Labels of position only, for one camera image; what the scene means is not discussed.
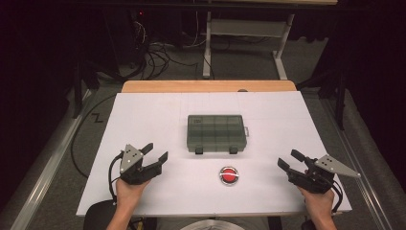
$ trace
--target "dark floor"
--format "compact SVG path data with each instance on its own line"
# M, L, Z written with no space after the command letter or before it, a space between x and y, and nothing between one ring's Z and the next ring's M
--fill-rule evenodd
M276 80L278 76L270 52L278 46L277 40L250 43L247 41L253 41L254 38L241 37L240 39L243 41L232 40L230 46L229 41L223 38L214 41L212 78ZM289 41L282 55L288 78L295 83L308 79L325 44L325 41L313 43L307 43L304 40ZM188 65L197 63L197 67L171 61L169 68L156 80L202 79L202 47L180 51L167 46L166 50L171 59ZM130 71L126 66L123 66L122 70ZM148 66L146 76L151 71L152 68ZM120 92L121 87L119 83L105 80L103 77L101 88L97 92L92 92L87 98L88 109L100 103L93 107L92 113L98 113L99 121L102 122L95 123L95 116L89 114L78 126L78 133L74 135L75 142L71 143L78 166L86 174L90 172L112 108L114 100L108 98ZM317 96L317 88L304 89L303 95L327 152L363 174L360 180L340 177L353 211L335 218L338 228L406 229L405 194L380 155L368 128L359 117L350 92L347 92L346 97L344 131L334 123L332 115L334 99L320 100ZM64 149L60 146L63 140L69 143L73 136L72 126L75 125L75 121L71 118L72 107L68 113L1 214L0 229L11 229L12 226L12 229L22 229L25 228L24 226L28 226L28 229L80 229L82 227L83 218L76 217L75 213L86 179L75 169L70 148ZM51 161L51 156L56 155L56 151L61 151L59 155L61 161L57 171L43 173L44 169L48 169L46 165ZM24 209L27 207L24 204L38 178L43 178L41 174L48 176L50 184L49 187L42 187L43 196L39 196L35 202L36 205L29 206L34 207L34 210L31 210L34 215L27 217L27 212L20 213L20 211L22 208L23 211L27 210L27 208ZM282 217L283 229L300 229L303 221L304 217Z

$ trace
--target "emergency stop button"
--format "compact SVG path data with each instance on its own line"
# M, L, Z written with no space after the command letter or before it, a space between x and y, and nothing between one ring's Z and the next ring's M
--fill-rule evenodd
M233 167L224 167L220 171L220 179L226 185L234 185L238 181L238 172Z

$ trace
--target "table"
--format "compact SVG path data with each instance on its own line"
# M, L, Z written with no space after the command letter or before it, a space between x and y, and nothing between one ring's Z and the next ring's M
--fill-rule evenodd
M250 92L236 92L241 88ZM183 115L190 112L239 112L250 130L244 152L233 158L224 152L188 152ZM290 157L293 147L310 157L326 154L302 95L291 81L129 81L116 98L78 216L84 216L92 204L110 198L107 169L124 145L140 149L148 142L154 143L154 150L144 158L145 165L165 151L169 159L134 213L144 217L302 215L303 198L277 166L278 157L304 171L304 164ZM232 187L218 178L221 166L229 165L240 173ZM113 178L118 172L117 167L113 169ZM258 176L264 179L255 181ZM351 210L346 195L340 207L341 212Z
M284 4L308 4L308 5L336 5L337 0L217 0L217 2L246 2L257 3L284 3ZM290 13L285 22L248 21L234 19L212 19L212 13L207 13L206 23L206 48L203 62L203 78L207 79L212 68L212 35L249 35L279 37L280 45L277 51L273 51L273 59L281 80L287 80L281 60L284 45L289 36L295 14Z

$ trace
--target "human hand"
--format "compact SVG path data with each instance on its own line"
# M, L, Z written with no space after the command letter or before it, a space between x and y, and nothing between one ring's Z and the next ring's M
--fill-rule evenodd
M305 206L317 230L336 229L331 218L334 192L328 190L324 194L313 194L298 186L305 199Z
M141 185L130 185L119 178L116 182L117 205L125 205L134 209L149 182L150 180Z
M149 181L144 182L141 185L129 185L120 178L117 180L117 208L113 219L111 219L107 227L108 230L126 229L132 213L137 207L144 188L147 186Z

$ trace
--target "black cable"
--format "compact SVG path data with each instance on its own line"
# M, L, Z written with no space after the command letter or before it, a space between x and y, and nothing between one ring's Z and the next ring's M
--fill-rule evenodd
M138 33L136 32L136 28L134 26L134 33L136 33L137 35L134 37L134 44L135 44L135 48L137 50L137 58L135 59L135 62L139 62L138 68L133 71L132 73L126 75L126 76L122 76L120 73L116 73L115 71L111 71L108 68L104 68L103 66L98 65L98 63L95 63L93 61L90 60L86 60L84 63L86 64L87 67L92 68L96 71L101 71L103 73L105 73L108 77L112 78L115 81L119 81L121 83L124 83L126 81L128 81L130 78L133 78L137 75L139 75L140 73L143 73L145 68L147 67L147 63L146 63L146 58L145 58L145 53L147 52L147 48L149 46L149 39L147 37L146 34L146 30L145 27L140 24L137 21L134 21L133 24L136 24L138 26ZM139 37L140 31L141 29L143 29L143 40L142 42L138 42L137 39Z
M340 207L341 202L343 201L343 190L341 189L341 186L337 183L337 181L334 180L334 183L337 184L338 188L340 189L340 191L338 191L337 187L335 187L334 185L332 186L332 188L334 189L335 193L337 193L338 195L338 201L335 204L334 208L332 209L331 213L334 215L335 213L337 213L338 207Z
M114 98L114 97L116 97L116 94L115 94L115 95L111 95L111 96L109 96L109 97L107 97L107 98L101 100L99 103L96 103L96 104L89 110L89 112L86 113L86 115L83 117L83 119L80 121L80 123L79 123L79 125L78 125L78 127L77 127L77 129L76 129L76 131L75 131L75 133L74 133L74 135L73 135L73 137L72 137L71 148L70 148L71 157L72 157L72 162L74 163L74 166L75 166L76 170L77 170L83 177L85 177L85 178L88 178L89 175L87 175L86 173L84 173L84 172L79 168L79 166L78 166L78 164L77 164L77 162L76 162L76 160L75 160L74 145L75 145L76 138L77 138L77 136L78 136L78 133L79 133L79 131L80 131L81 126L83 125L83 123L84 123L84 121L86 120L86 118L92 113L92 111L93 111L96 107L98 107L100 104L102 104L102 103L104 103L105 101L107 101L107 100L109 100L109 99L111 99L111 98Z
M260 44L262 42L268 41L271 38L269 36L263 36L262 38L260 38L257 41L248 41L248 40L240 39L239 37L241 37L241 36L233 36L233 37L230 37L229 39L233 40L233 41L239 41L242 43L248 43L248 44Z
M124 83L125 81L128 81L130 78L133 78L141 73L144 73L145 68L147 67L147 61L145 58L142 59L142 62L138 65L137 70L133 71L132 73L128 74L127 76L122 76L122 78L124 78L123 81L119 80L119 82ZM103 77L101 75L98 75L98 79L102 80L102 81L106 81L106 82L117 82L117 78L112 78L110 75L112 73L110 72L110 74L105 73L105 75L108 77Z
M169 63L172 61L176 64L180 65L185 65L185 66L194 66L194 72L197 72L197 63L193 64L186 64L182 63L179 61L176 61L170 57L168 54L167 50L165 49L165 44L159 45L159 44L151 44L149 47L149 50L147 52L149 55L149 60L147 61L147 64L152 67L152 71L149 73L148 77L144 77L145 72L143 72L143 75L141 76L141 80L153 80L157 77L159 77L162 73L164 73L168 68L169 68ZM162 64L157 64L155 59L159 59L163 61ZM160 68L158 73L155 73L156 68Z
M213 80L215 80L214 71L213 71L212 65L206 60L206 58L204 57L204 55L203 55L203 59L204 59L204 61L209 65L209 67L210 67L210 72L212 73L212 76L213 76Z
M111 183L113 183L114 181L120 179L120 177L116 177L114 180L111 181Z
M215 50L215 51L227 51L227 50L229 50L229 49L230 49L230 46L231 46L231 40L230 40L230 38L227 38L227 36L224 36L224 35L218 35L218 37L220 37L220 38L222 38L222 39L224 39L224 40L227 41L227 47L226 47L226 48L223 48L223 49L217 49L217 48L211 46L210 48L211 48L212 50Z
M113 181L111 180L111 172L113 170L113 166L116 163L116 161L122 159L124 156L124 151L120 152L116 157L114 157L113 161L110 164L110 167L108 168L108 190L110 191L111 197L113 198L114 202L117 202L117 196L114 194L113 190Z

